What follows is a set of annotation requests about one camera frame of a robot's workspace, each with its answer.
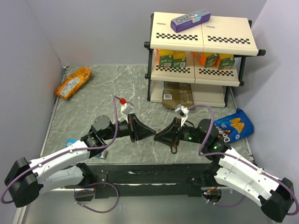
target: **orange snack bag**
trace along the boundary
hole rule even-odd
[[[68,76],[65,81],[55,90],[55,94],[64,99],[74,95],[75,92],[89,79],[91,69],[82,67]]]

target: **shelving unit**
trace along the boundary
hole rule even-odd
[[[149,81],[147,100],[162,102],[163,81],[192,84],[194,103],[225,107],[228,87],[244,85],[242,81],[245,60],[248,56],[263,56],[251,32],[251,21],[246,18],[211,16],[201,25],[175,33],[170,28],[171,19],[183,14],[159,13],[151,15],[150,41],[144,43],[149,50]],[[185,68],[159,68],[157,49],[186,51]],[[204,68],[190,51],[233,54],[241,58],[240,70],[236,65],[230,70],[217,70],[216,66]],[[226,86],[225,96],[222,86]]]

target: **gray marble surface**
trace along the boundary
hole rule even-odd
[[[69,75],[78,66],[67,69]],[[65,148],[68,138],[80,139],[90,129],[99,115],[107,115],[115,122],[112,96],[124,97],[134,103],[134,113],[139,120],[154,130],[167,127],[176,113],[162,107],[160,103],[148,102],[147,80],[144,79],[147,66],[134,65],[95,65],[91,66],[90,79],[70,99],[59,99],[50,133],[43,151],[43,156]],[[120,117],[121,104],[117,104]],[[215,119],[235,113],[232,96],[229,95],[228,106],[214,107]],[[196,108],[189,113],[188,120],[195,125],[204,118],[210,118],[207,108]],[[242,156],[248,158],[245,140],[232,144]],[[198,157],[199,145],[181,141],[178,153],[172,154],[169,147],[155,142],[149,137],[132,143],[129,137],[118,138],[108,148],[106,159],[91,158],[86,163],[209,163],[204,157]]]

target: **black shelf frame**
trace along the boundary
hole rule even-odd
[[[150,33],[149,33],[149,42],[144,42],[144,47],[149,50],[149,61],[148,61],[148,72],[145,74],[145,79],[148,80],[148,96],[147,96],[147,100],[150,101],[150,90],[151,90],[151,67],[152,67],[152,62],[153,62],[153,51],[154,49],[150,48],[150,42],[151,42],[151,33],[152,33],[152,29],[153,29],[153,21],[154,21],[154,14],[150,15]],[[251,28],[252,25],[252,21],[248,20],[249,26]],[[264,49],[259,49],[258,53],[256,56],[264,56],[266,54],[266,50]],[[243,73],[244,73],[244,68],[245,68],[245,62],[246,62],[246,58],[247,57],[252,57],[252,56],[246,56],[246,55],[234,55],[235,58],[240,57],[241,58],[241,62],[240,62],[240,69],[238,72],[238,78],[239,78],[239,82],[240,85],[239,86],[243,86],[244,85],[244,81],[243,81]],[[225,96],[224,96],[224,102],[225,102],[225,106],[228,105],[228,96],[229,96],[229,88],[230,86],[226,86],[226,90],[225,90]]]

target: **black and white checkered strip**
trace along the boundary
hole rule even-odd
[[[171,71],[179,73],[190,73],[190,68],[159,68],[159,65],[156,65],[156,71]]]
[[[238,39],[238,38],[227,38],[227,37],[216,37],[216,36],[207,36],[208,41],[214,42],[225,42],[225,43],[242,43],[242,44],[250,44],[249,39]]]
[[[173,39],[173,40],[195,40],[198,41],[197,35],[181,35],[181,34],[161,34],[157,33],[156,38],[162,38],[162,39]]]
[[[234,76],[234,72],[231,70],[199,69],[199,73],[205,75],[214,75],[214,76]]]

